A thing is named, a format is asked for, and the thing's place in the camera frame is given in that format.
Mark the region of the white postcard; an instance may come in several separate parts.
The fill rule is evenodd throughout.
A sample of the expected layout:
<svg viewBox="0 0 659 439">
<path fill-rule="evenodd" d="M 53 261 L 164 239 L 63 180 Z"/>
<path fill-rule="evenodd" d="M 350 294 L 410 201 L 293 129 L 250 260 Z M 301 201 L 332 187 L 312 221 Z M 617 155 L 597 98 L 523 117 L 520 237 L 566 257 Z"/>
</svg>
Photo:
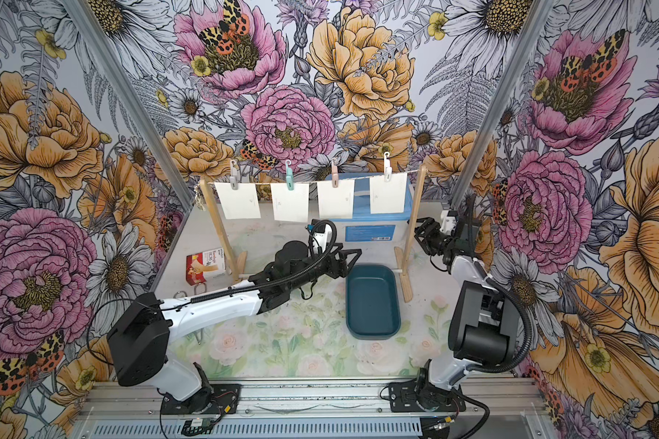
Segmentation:
<svg viewBox="0 0 659 439">
<path fill-rule="evenodd" d="M 392 174 L 389 182 L 384 174 L 369 178 L 371 214 L 397 214 L 405 210 L 407 175 Z"/>
<path fill-rule="evenodd" d="M 276 221 L 308 221 L 310 184 L 295 183 L 290 190 L 286 183 L 273 183 L 270 188 Z"/>
<path fill-rule="evenodd" d="M 261 218 L 261 211 L 256 192 L 256 185 L 252 183 L 216 182 L 214 184 L 221 202 L 225 219 L 228 220 L 254 220 Z"/>
<path fill-rule="evenodd" d="M 352 179 L 317 183 L 320 219 L 342 220 L 353 217 L 355 183 Z"/>
</svg>

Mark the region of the pink clothespin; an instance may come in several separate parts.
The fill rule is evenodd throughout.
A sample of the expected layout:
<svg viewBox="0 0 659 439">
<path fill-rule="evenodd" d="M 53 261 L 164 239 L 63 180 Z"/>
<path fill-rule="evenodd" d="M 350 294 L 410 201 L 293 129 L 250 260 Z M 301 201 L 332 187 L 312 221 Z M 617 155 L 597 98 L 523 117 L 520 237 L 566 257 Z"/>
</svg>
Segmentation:
<svg viewBox="0 0 659 439">
<path fill-rule="evenodd" d="M 339 169 L 336 160 L 333 158 L 331 159 L 331 184 L 333 188 L 338 188 L 339 183 L 340 183 Z"/>
</svg>

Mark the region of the white clothespin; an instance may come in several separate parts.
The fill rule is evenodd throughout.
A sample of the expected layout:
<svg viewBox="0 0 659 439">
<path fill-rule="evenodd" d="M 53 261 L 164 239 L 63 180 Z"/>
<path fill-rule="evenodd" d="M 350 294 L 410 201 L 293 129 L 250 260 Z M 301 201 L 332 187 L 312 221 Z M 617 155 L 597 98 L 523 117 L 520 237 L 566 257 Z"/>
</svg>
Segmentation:
<svg viewBox="0 0 659 439">
<path fill-rule="evenodd" d="M 384 181 L 389 182 L 392 178 L 393 168 L 390 161 L 391 154 L 389 152 L 383 153 L 383 166 L 384 166 Z"/>
</svg>

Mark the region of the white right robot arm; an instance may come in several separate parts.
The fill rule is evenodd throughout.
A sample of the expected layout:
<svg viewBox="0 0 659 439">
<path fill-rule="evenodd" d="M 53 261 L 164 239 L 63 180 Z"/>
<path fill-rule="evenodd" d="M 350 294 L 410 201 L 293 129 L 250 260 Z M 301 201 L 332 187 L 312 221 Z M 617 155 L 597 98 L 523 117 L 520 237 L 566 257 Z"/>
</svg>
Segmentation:
<svg viewBox="0 0 659 439">
<path fill-rule="evenodd" d="M 520 358 L 517 347 L 521 313 L 509 294 L 495 285 L 475 252 L 479 226 L 454 210 L 441 221 L 417 220 L 415 239 L 423 252 L 442 261 L 439 270 L 457 282 L 459 298 L 448 329 L 448 349 L 427 361 L 423 386 L 450 391 L 474 371 L 500 373 Z"/>
</svg>

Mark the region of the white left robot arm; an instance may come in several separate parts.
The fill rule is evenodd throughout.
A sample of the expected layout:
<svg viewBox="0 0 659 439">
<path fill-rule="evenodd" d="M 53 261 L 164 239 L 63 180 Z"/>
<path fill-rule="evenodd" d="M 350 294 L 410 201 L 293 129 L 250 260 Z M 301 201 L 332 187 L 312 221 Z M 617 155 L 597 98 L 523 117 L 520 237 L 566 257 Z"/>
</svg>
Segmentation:
<svg viewBox="0 0 659 439">
<path fill-rule="evenodd" d="M 340 243 L 320 252 L 314 243 L 290 241 L 263 271 L 218 292 L 186 298 L 139 296 L 107 335 L 117 383 L 149 385 L 178 402 L 208 393 L 201 367 L 184 364 L 170 351 L 173 342 L 234 318 L 256 316 L 287 303 L 295 290 L 322 276 L 345 278 L 361 257 Z"/>
</svg>

